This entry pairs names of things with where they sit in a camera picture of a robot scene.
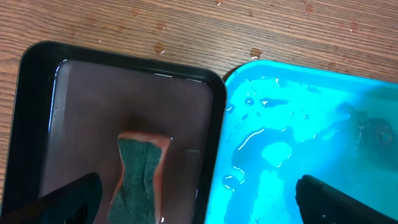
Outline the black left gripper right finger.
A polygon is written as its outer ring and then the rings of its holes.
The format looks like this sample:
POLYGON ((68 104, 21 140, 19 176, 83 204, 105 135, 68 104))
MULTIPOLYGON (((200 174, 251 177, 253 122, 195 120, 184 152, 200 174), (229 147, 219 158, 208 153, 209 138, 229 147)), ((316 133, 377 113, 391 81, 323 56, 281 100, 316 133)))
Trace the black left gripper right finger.
POLYGON ((303 175, 295 191, 304 224, 397 224, 397 220, 311 175, 303 175))

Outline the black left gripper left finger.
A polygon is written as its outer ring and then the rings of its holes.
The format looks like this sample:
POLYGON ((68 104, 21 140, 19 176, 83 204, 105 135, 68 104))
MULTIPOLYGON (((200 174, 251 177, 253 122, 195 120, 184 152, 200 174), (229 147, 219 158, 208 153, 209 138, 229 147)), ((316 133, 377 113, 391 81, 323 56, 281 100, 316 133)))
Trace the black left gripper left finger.
POLYGON ((1 223, 92 224, 103 188, 99 175, 89 173, 1 217, 1 223))

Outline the green pink sponge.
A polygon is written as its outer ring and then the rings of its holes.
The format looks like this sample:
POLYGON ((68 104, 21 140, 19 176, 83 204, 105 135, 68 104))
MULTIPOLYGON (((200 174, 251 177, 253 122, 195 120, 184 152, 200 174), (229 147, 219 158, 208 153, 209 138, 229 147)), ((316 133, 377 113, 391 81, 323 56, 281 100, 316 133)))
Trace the green pink sponge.
POLYGON ((128 131, 118 136, 122 171, 109 207, 109 223, 160 222, 162 174, 170 142, 158 134, 128 131))

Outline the teal plastic serving tray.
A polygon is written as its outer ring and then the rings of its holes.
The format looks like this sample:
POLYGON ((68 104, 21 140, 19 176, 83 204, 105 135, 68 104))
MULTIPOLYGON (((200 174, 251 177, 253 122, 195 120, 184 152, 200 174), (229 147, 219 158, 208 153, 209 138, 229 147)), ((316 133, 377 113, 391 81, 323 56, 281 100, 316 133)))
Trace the teal plastic serving tray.
POLYGON ((301 223, 311 175, 397 218, 397 85, 260 60, 226 80, 207 223, 301 223))

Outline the black rectangular tray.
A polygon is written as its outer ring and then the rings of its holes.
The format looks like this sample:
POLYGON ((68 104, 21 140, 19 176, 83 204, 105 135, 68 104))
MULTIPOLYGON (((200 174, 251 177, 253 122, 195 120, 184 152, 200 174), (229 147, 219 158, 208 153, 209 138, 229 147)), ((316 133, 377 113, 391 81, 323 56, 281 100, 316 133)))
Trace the black rectangular tray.
POLYGON ((226 107, 224 81, 191 66, 58 42, 30 46, 19 64, 1 215, 95 173, 105 223, 127 165, 122 133, 170 138, 162 223, 203 223, 226 107))

